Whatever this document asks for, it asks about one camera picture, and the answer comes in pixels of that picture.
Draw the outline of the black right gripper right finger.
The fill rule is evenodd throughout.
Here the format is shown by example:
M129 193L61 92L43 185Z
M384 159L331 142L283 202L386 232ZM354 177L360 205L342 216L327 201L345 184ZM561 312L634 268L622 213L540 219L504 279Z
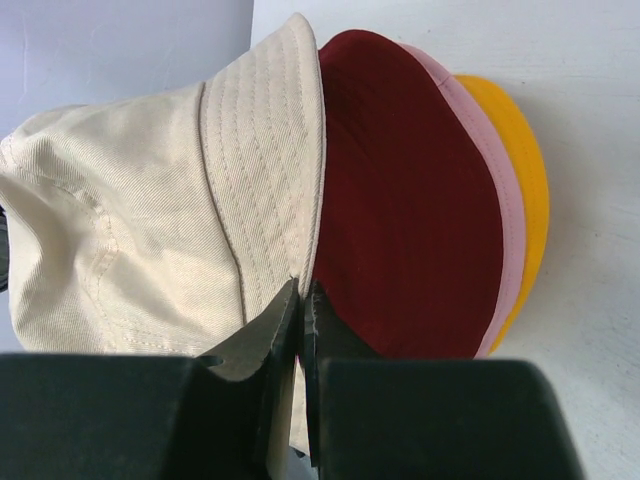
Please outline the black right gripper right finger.
M514 360L393 360L305 301L312 465L323 479L580 479L554 390Z

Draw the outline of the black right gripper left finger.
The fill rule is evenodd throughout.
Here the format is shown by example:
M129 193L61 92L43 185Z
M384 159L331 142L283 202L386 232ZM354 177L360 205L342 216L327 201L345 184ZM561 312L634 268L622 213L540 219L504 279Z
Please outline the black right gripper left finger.
M5 479L283 479L298 283L203 355L5 354Z

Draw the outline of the pink bucket hat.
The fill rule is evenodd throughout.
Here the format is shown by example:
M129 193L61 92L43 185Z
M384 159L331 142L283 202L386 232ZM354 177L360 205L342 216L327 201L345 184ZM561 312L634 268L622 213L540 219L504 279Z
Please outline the pink bucket hat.
M492 320L475 356L486 356L515 306L521 287L526 253L526 221L517 175L500 135L473 95L440 63L424 51L405 44L435 81L440 94L482 155L497 192L502 220L503 262L500 288Z

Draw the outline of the dark red bucket hat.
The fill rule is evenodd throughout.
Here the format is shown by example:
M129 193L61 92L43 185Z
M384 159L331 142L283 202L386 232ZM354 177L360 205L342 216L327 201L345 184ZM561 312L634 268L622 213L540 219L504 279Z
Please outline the dark red bucket hat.
M327 160L315 279L381 355L475 356L503 267L485 160L400 45L350 30L319 60Z

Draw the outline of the beige bucket hat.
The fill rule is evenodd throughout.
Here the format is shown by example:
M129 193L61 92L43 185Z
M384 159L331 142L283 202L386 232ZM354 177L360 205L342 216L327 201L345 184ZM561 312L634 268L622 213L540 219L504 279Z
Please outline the beige bucket hat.
M298 14L208 81L30 118L1 143L18 340L197 356L288 281L306 296L325 145Z

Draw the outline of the yellow bucket hat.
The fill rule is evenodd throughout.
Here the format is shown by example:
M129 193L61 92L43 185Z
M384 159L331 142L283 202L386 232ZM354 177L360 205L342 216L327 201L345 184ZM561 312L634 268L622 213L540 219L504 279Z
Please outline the yellow bucket hat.
M550 223L549 187L541 150L515 101L500 86L485 78L454 77L473 95L498 131L517 175L525 210L526 253L521 287L515 306L490 348L491 353L504 340L520 313L541 267Z

